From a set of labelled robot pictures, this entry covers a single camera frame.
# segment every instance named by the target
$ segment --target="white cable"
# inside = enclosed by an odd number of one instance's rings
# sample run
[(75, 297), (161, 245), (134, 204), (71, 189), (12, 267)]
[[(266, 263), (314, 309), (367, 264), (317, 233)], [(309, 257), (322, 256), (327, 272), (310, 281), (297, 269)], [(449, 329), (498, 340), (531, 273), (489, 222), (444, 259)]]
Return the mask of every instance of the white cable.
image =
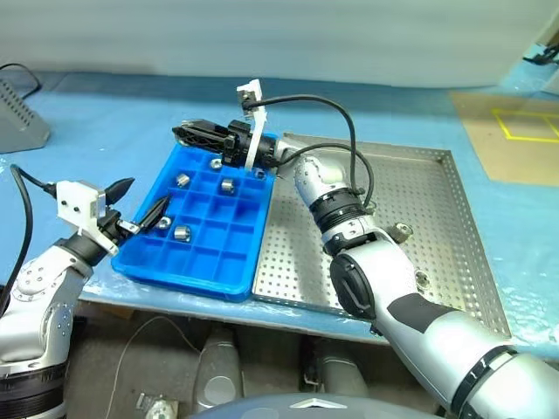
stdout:
[(186, 338), (186, 336), (184, 336), (183, 331), (180, 329), (179, 326), (176, 325), (176, 323), (165, 317), (165, 316), (155, 316), (152, 317), (151, 319), (147, 320), (143, 325), (141, 325), (140, 327), (138, 327), (136, 329), (136, 331), (134, 332), (134, 334), (132, 336), (130, 336), (130, 339), (128, 339), (128, 342), (126, 342), (126, 345), (124, 346), (124, 349), (122, 349), (122, 353), (121, 353), (121, 357), (119, 359), (118, 364), (116, 365), (116, 371), (114, 372), (114, 382), (113, 382), (113, 391), (111, 392), (111, 398), (108, 401), (108, 406), (107, 406), (107, 414), (105, 415), (105, 419), (108, 419), (108, 417), (111, 414), (111, 408), (113, 407), (113, 400), (114, 400), (114, 393), (116, 393), (116, 383), (119, 379), (119, 372), (121, 371), (121, 365), (122, 365), (122, 360), (124, 359), (124, 354), (126, 353), (128, 347), (130, 346), (130, 343), (132, 343), (132, 340), (134, 340), (134, 338), (140, 334), (140, 332), (146, 328), (147, 326), (149, 326), (151, 323), (153, 323), (156, 320), (165, 320), (167, 321), (170, 325), (172, 325), (177, 331), (178, 333), (181, 335), (181, 338), (183, 338), (184, 342), (191, 347), (194, 351), (196, 351), (198, 354), (200, 354), (200, 351), (194, 347), (194, 345), (192, 345), (190, 343), (190, 341)]

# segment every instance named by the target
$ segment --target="yellow marking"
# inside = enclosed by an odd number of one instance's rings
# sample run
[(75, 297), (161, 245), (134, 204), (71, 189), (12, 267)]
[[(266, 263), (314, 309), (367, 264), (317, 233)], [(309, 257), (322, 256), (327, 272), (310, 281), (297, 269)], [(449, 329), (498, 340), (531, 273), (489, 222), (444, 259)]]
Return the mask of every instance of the yellow marking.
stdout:
[[(505, 133), (507, 140), (515, 141), (535, 141), (535, 142), (556, 142), (559, 143), (559, 128), (557, 128), (553, 122), (549, 119), (559, 119), (559, 113), (539, 113), (539, 112), (526, 112), (526, 111), (510, 111), (507, 109), (494, 108), (491, 113), (499, 123), (500, 129)], [(547, 138), (547, 137), (524, 137), (519, 135), (512, 135), (510, 130), (507, 128), (505, 121), (500, 117), (500, 115), (520, 115), (520, 116), (534, 116), (541, 118), (546, 124), (551, 128), (557, 138)]]

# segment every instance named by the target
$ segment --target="stainless steel tray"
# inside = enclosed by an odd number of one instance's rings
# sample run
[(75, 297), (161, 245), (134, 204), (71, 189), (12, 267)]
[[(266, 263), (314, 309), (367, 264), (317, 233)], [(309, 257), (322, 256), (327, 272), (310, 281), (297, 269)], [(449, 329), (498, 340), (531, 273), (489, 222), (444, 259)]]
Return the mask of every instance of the stainless steel tray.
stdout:
[[(285, 134), (307, 144), (344, 142)], [(498, 333), (510, 336), (480, 236), (451, 152), (375, 143), (359, 143), (375, 171), (375, 220), (380, 227), (409, 224), (414, 235), (402, 247), (427, 274), (422, 290), (433, 302), (470, 313)], [(324, 150), (346, 165), (344, 151)], [(365, 187), (362, 164), (358, 186)], [(298, 197), (293, 178), (278, 178), (262, 240), (252, 292), (257, 299), (347, 315), (330, 282), (331, 258), (322, 252), (321, 235)]]

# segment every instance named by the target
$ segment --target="floor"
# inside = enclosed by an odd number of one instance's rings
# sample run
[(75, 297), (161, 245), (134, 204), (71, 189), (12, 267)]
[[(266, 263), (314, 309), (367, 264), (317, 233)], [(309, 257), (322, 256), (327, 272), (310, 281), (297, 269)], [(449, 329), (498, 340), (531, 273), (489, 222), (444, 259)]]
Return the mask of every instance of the floor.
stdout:
[[(103, 418), (122, 349), (137, 328), (157, 314), (134, 312), (130, 319), (121, 319), (91, 304), (82, 307), (80, 314), (85, 314), (88, 322), (78, 332), (69, 357), (68, 417)], [(214, 326), (200, 319), (172, 319), (197, 348), (203, 347)], [(245, 396), (297, 392), (301, 335), (252, 326), (234, 328)], [(359, 365), (371, 397), (424, 412), (435, 411), (435, 401), (389, 347), (343, 345)], [(180, 417), (187, 417), (196, 371), (197, 353), (185, 345), (178, 332), (167, 322), (151, 323), (132, 341), (123, 357), (109, 417), (141, 417), (135, 410), (141, 392), (181, 401)]]

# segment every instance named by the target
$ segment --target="blue table surface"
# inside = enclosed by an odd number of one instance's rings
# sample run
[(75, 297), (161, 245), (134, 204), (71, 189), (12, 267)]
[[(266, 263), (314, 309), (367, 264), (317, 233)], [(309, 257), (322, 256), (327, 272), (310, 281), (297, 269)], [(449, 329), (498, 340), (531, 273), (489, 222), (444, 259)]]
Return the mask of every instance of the blue table surface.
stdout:
[[(499, 86), (467, 91), (557, 100), (538, 93), (553, 66), (518, 65)], [(23, 73), (3, 72), (18, 90)], [(0, 155), (0, 281), (19, 252), (24, 212), (9, 165), (19, 164), (41, 180), (84, 179), (99, 186), (133, 176), (118, 204), (131, 218), (175, 145), (170, 128), (184, 119), (227, 124), (239, 118), (239, 78), (179, 78), (106, 73), (41, 72), (45, 87), (27, 102), (52, 127), (39, 150)], [(559, 190), (493, 182), (487, 178), (446, 90), (262, 79), (266, 96), (322, 94), (346, 106), (359, 141), (450, 149), (472, 206), (507, 320), (520, 350), (559, 359), (559, 258), (556, 240)], [(346, 138), (347, 127), (328, 107), (292, 103), (268, 107), (266, 130)], [(37, 256), (69, 229), (55, 217), (55, 202), (31, 189), (35, 230), (28, 258)], [(183, 313), (261, 326), (367, 340), (358, 320), (256, 300), (241, 304), (137, 284), (103, 261), (82, 298), (116, 305)]]

